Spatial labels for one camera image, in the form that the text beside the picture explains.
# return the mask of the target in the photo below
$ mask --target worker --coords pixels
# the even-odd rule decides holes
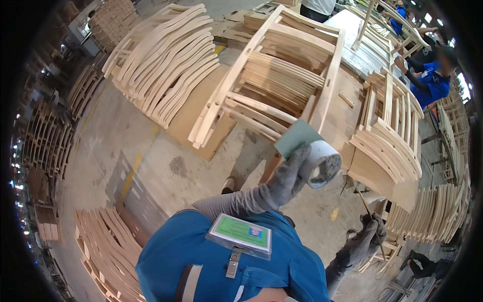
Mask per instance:
[[[414,260],[418,260],[423,269],[420,269]],[[425,255],[416,253],[413,250],[409,252],[409,260],[407,263],[415,279],[430,277],[434,273],[436,280],[443,279],[453,264],[451,260],[447,259],[441,259],[438,262],[431,261]]]
[[[300,14],[314,21],[324,23],[332,14],[335,0],[302,0]]]
[[[406,61],[408,62],[408,67],[413,68],[414,72],[422,72],[424,70],[416,70],[414,65],[412,64],[413,61],[416,61],[417,63],[421,64],[426,64],[426,63],[432,63],[436,59],[436,53],[437,50],[441,47],[441,45],[447,45],[448,44],[448,39],[446,38],[446,35],[444,32],[441,31],[438,27],[433,27],[433,28],[417,28],[416,29],[423,38],[423,40],[431,47],[431,48],[426,48],[423,47],[420,50],[418,50],[415,54],[411,55],[411,57],[407,57]],[[435,40],[433,40],[431,37],[426,35],[427,32],[433,32],[435,34]],[[394,44],[394,49],[398,50],[399,54],[403,54],[403,49],[401,47],[401,43],[396,42]]]
[[[374,220],[361,216],[363,229],[324,270],[319,256],[302,245],[294,226],[278,212],[304,186],[298,172],[310,151],[309,144],[299,147],[266,184],[228,193],[233,190],[230,181],[228,194],[199,200],[168,219],[149,239],[136,265],[146,300],[328,302],[343,276],[378,250],[377,236],[384,241],[386,229],[379,215],[373,214]],[[245,253],[238,257],[235,249],[207,239],[222,213],[250,223],[244,237],[267,238],[263,229],[271,229],[270,259]],[[229,271],[231,259],[238,261],[238,268]]]
[[[455,49],[442,45],[438,49],[437,59],[432,63],[421,64],[409,59],[408,65],[414,66],[416,73],[411,73],[404,66],[404,59],[398,56],[394,64],[411,82],[411,92],[422,108],[446,97],[450,91],[450,75],[458,66]]]
[[[404,19],[406,19],[406,10],[404,9],[404,3],[402,0],[397,0],[396,1],[396,12],[400,14]],[[385,17],[391,17],[391,14],[388,12],[384,12],[383,15]],[[394,18],[390,19],[391,21],[391,27],[394,30],[394,32],[400,36],[402,34],[402,23],[396,22]]]

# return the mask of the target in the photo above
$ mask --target gray arm sleeve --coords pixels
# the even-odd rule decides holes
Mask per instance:
[[[268,210],[278,210],[279,205],[262,197],[266,191],[268,191],[267,185],[263,184],[245,191],[198,200],[192,204],[192,207],[207,216],[211,221],[215,221],[220,213],[236,218],[245,218]]]
[[[337,258],[333,259],[332,262],[326,268],[326,282],[327,282],[327,291],[329,299],[332,299],[332,296],[339,288],[342,279],[344,278],[345,274],[350,271],[352,265],[350,267],[342,267],[338,264]]]

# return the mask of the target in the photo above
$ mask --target white shirt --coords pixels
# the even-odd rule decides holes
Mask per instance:
[[[303,6],[324,15],[330,15],[335,7],[335,0],[302,0]]]

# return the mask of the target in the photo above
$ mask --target blue uniform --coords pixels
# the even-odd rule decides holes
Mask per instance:
[[[404,10],[404,7],[396,5],[396,12],[398,12],[404,19],[406,19],[406,11]],[[395,19],[391,18],[391,27],[394,29],[396,34],[398,36],[401,35],[402,33],[402,24],[399,22],[396,22]]]
[[[194,301],[231,302],[256,296],[262,288],[289,288],[297,301],[329,302],[326,274],[320,257],[302,245],[295,229],[275,211],[244,220],[272,230],[270,261],[242,254],[234,279],[225,277],[231,250],[205,236],[212,222],[203,214],[175,214],[149,239],[136,273],[148,302],[173,301],[183,269],[202,265]]]
[[[431,93],[419,91],[413,83],[411,83],[411,92],[418,100],[421,108],[448,96],[450,92],[450,77],[445,77],[436,72],[439,67],[438,61],[424,64],[425,71],[417,77],[417,79],[427,84]]]

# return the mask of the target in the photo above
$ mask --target id badge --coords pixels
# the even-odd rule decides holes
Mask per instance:
[[[232,250],[270,261],[271,230],[221,213],[205,236],[206,239]]]

